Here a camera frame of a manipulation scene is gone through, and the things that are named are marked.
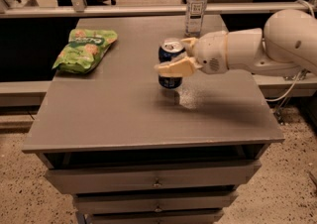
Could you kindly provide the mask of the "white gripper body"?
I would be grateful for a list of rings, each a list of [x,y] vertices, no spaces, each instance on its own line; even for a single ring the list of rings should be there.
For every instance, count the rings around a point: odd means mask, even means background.
[[[228,71],[225,56],[227,36],[225,31],[211,32],[196,41],[193,54],[202,72],[219,74]]]

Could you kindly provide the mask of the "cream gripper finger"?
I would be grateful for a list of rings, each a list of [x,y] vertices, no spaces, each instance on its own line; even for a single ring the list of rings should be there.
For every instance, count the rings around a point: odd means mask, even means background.
[[[155,71],[162,77],[187,77],[201,67],[202,65],[194,57],[186,56],[157,64]]]
[[[180,40],[189,56],[193,54],[193,48],[198,41],[197,38],[185,38]]]

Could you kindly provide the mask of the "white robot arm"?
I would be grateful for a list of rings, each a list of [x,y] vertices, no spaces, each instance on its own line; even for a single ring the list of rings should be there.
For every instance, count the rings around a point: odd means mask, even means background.
[[[186,77],[242,69],[268,76],[317,74],[317,19],[299,10],[281,10],[263,28],[210,32],[182,41],[185,52],[155,66],[164,77]]]

